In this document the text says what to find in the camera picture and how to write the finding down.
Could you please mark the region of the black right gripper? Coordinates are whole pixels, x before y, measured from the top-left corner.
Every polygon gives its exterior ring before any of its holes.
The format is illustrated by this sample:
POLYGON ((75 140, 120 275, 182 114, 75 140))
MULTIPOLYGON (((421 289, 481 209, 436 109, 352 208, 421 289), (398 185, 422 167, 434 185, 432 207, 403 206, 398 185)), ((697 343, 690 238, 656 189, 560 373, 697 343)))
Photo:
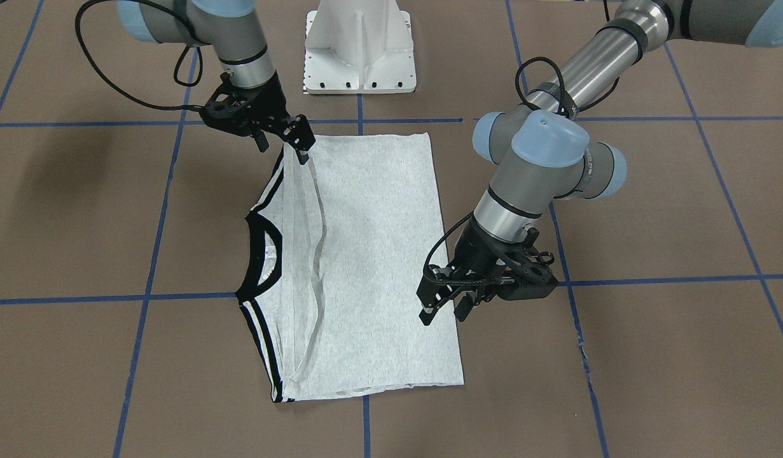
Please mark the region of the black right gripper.
POLYGON ((260 153, 270 147, 264 133, 275 134, 293 148, 299 165, 307 164, 308 151, 315 144, 312 125, 303 114, 289 115, 278 73, 255 88, 236 86, 231 73, 221 73, 220 79, 219 87, 199 111, 205 125, 253 138, 260 153))

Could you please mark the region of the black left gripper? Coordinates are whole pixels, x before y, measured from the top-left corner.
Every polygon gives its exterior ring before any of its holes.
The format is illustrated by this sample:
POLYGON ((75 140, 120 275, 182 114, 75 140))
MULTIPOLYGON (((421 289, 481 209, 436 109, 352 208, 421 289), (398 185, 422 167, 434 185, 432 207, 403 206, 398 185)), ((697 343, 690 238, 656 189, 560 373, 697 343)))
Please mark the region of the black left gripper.
POLYGON ((546 298, 559 284, 551 264, 553 253, 534 247, 539 230, 528 225, 524 240, 504 242, 482 229, 474 219, 462 219, 429 250, 418 286, 419 319, 429 326, 437 312, 458 300, 454 316, 465 321, 473 308, 493 298, 505 301, 546 298), (437 249, 460 226, 454 257, 446 266, 432 263, 437 249))

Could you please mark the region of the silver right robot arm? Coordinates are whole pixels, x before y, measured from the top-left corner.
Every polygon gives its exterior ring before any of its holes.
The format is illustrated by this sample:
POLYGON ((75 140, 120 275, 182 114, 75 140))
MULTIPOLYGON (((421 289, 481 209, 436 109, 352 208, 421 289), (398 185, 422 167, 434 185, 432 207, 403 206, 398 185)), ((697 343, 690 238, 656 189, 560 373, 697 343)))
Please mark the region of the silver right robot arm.
POLYGON ((315 136, 306 116, 287 111, 253 1, 120 1, 117 7, 121 24, 141 41, 213 48, 223 72, 198 110, 208 127, 252 138, 260 151, 267 149, 266 134, 275 134, 306 164, 315 136))

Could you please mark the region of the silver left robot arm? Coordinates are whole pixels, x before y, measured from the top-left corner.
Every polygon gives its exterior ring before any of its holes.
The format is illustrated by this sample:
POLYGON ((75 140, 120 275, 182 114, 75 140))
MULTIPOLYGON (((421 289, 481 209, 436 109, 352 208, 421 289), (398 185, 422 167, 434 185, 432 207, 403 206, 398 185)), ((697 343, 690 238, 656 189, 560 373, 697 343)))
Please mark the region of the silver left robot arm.
POLYGON ((444 267, 426 259, 417 296, 422 324, 452 300, 455 318, 493 298, 546 298, 558 285, 554 257, 539 251, 537 220, 552 200, 601 199, 627 177, 618 148, 592 141, 576 122, 614 82, 672 39, 751 48, 783 46, 783 1, 624 1, 591 41, 529 92, 515 76, 520 104, 476 122, 473 147, 497 166, 444 267))

